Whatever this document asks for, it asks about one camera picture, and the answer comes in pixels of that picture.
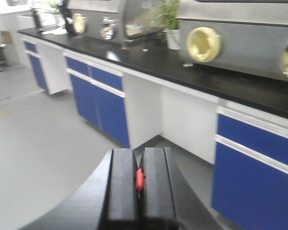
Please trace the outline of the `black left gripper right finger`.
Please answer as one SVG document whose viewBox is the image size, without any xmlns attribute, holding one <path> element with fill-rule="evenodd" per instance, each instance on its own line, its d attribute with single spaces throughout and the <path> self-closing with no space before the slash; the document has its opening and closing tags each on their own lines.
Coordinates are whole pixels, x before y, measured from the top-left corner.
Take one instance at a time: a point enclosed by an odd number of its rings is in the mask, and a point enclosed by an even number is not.
<svg viewBox="0 0 288 230">
<path fill-rule="evenodd" d="M 170 148 L 145 148 L 143 218 L 146 222 L 180 222 L 174 201 L 174 173 L 178 171 Z"/>
</svg>

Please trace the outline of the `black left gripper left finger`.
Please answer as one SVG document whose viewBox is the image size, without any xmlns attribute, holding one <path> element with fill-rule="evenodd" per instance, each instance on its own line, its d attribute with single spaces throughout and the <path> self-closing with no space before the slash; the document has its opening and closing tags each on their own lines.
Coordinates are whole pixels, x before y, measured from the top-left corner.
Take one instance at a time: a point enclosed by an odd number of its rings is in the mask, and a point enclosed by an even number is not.
<svg viewBox="0 0 288 230">
<path fill-rule="evenodd" d="M 137 162 L 131 149 L 110 149 L 110 169 L 101 224 L 137 224 Z"/>
</svg>

